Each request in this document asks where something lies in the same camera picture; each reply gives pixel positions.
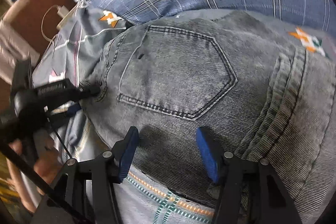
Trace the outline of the person's left hand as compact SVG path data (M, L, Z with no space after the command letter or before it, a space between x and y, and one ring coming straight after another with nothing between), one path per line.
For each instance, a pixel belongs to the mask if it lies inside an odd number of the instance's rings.
M43 138L45 141L42 153L34 164L34 171L47 183L51 184L62 168L62 164L58 161L59 151L54 147L54 140L47 135ZM37 206L34 204L29 191L22 179L21 171L9 160L6 159L11 179L13 180L15 189L17 190L21 203L30 212L34 213Z

